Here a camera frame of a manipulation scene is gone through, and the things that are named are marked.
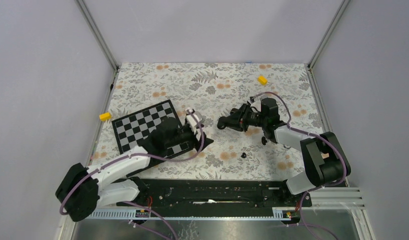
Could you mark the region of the black earbud charging case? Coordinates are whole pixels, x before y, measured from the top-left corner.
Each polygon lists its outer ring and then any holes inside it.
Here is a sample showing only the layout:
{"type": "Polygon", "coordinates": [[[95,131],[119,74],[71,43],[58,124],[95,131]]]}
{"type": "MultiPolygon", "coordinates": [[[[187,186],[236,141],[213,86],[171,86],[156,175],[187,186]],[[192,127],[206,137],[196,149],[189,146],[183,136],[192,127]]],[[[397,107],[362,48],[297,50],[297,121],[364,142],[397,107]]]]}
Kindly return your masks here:
{"type": "Polygon", "coordinates": [[[227,117],[221,116],[217,121],[217,128],[219,130],[224,130],[227,127],[227,117]]]}

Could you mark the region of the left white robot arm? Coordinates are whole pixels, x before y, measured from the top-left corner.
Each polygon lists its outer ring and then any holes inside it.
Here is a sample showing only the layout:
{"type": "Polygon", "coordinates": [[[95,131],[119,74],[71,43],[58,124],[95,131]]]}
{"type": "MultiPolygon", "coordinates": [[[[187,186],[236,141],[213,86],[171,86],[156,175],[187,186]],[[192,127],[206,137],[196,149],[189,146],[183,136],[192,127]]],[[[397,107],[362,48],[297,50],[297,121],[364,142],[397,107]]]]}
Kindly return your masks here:
{"type": "Polygon", "coordinates": [[[79,222],[98,207],[119,202],[143,205],[148,198],[147,191],[133,180],[118,182],[118,179],[151,167],[154,160],[177,163],[178,159],[167,156],[169,149],[178,144],[191,143],[199,154],[213,143],[204,131],[202,115],[193,108],[185,111],[182,127],[175,118],[166,117],[131,150],[96,165],[72,165],[55,192],[60,202],[59,213],[79,222]]]}

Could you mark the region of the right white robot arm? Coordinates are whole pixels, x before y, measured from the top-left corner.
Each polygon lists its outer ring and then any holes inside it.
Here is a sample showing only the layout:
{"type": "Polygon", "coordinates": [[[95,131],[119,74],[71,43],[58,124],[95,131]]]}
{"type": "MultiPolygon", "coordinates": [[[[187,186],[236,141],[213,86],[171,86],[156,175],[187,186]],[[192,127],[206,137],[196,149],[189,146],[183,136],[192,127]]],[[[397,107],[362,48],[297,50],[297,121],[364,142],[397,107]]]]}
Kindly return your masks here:
{"type": "Polygon", "coordinates": [[[230,128],[246,132],[250,126],[261,128],[262,143],[271,141],[291,147],[302,154],[304,170],[284,180],[279,192],[282,204],[292,206],[299,194],[334,184],[342,183],[351,173],[337,136],[333,132],[314,134],[289,126],[281,120],[279,106],[273,98],[260,101],[260,109],[253,110],[251,103],[233,108],[228,116],[218,119],[220,130],[230,128]]]}

